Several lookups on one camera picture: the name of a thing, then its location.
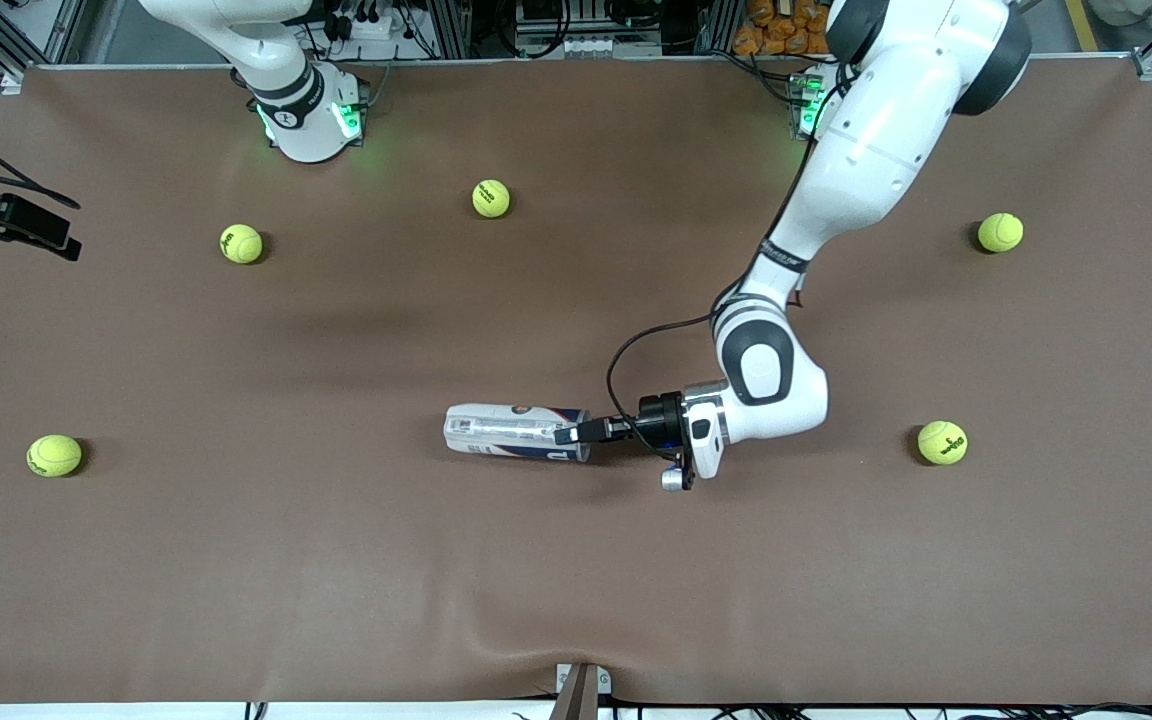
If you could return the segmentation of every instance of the tennis ball logo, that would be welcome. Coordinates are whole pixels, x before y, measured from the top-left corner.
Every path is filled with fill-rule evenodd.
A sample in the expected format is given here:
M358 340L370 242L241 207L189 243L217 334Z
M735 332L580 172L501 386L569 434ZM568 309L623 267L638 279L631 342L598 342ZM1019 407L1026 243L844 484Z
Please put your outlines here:
M945 438L945 441L946 447L945 450L941 450L941 455L952 454L952 452L955 452L957 448L963 447L968 442L964 437L956 437L954 439Z

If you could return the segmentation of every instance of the yellow tennis ball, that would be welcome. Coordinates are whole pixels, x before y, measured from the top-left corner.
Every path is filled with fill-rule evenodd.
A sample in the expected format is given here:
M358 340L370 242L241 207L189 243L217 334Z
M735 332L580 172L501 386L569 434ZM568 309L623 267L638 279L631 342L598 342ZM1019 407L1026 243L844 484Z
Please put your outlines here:
M223 233L220 233L220 251L223 252L225 258L229 258L238 265L247 265L251 260L260 258L264 250L265 243L262 242L260 233L256 232L251 225L229 225Z
M934 465L952 465L968 452L968 435L950 420L934 420L918 433L918 452Z
M1006 252L1020 245L1020 238L1025 236L1025 225L1011 213L996 213L984 219L977 232L980 247L990 252Z
M73 473L83 460L83 448L68 435L45 435L36 439L24 454L29 469L44 478L59 478Z
M473 209L484 218L499 218L509 209L509 188L500 181L483 181L473 187Z

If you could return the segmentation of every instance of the brown table surface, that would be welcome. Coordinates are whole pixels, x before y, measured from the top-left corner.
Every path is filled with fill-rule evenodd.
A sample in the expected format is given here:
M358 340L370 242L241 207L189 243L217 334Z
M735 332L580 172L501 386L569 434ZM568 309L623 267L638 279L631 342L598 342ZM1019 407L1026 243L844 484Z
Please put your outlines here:
M83 202L67 264L0 247L0 702L538 694L1152 702L1152 83L1048 60L955 119L791 321L814 432L689 495L446 450L447 406L609 410L623 338L703 313L799 159L714 63L396 69L367 143L262 144L222 71L32 71L0 154ZM470 188L507 182L484 220ZM986 256L970 225L1025 220ZM221 258L227 223L273 241ZM628 397L718 377L704 329ZM925 468L909 430L972 438ZM24 450L84 438L76 478Z

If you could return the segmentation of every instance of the can label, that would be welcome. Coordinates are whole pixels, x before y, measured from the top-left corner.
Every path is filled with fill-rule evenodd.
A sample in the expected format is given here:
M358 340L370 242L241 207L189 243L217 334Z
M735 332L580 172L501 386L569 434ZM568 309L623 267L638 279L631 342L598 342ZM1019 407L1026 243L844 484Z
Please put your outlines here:
M453 406L444 424L444 440L456 452L540 460L589 460L589 444L558 445L554 433L589 420L589 410L563 407Z

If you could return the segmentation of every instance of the robotic arm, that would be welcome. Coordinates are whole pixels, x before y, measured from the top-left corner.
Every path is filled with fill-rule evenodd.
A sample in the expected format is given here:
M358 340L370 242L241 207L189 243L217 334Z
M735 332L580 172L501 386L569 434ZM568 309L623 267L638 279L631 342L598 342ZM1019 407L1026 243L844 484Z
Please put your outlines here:
M827 29L850 91L823 109L805 160L749 271L712 314L723 380L644 397L634 418L644 441L675 457L666 488L712 478L726 446L817 427L826 418L823 370L785 308L829 238L882 220L931 156L950 114L992 108L1029 59L1024 20L1006 0L835 0ZM601 442L635 432L622 418L567 430L559 442Z
M256 96L270 142L300 162L333 158L361 141L358 78L306 59L283 20L313 0L141 0L156 18L195 35L238 70Z

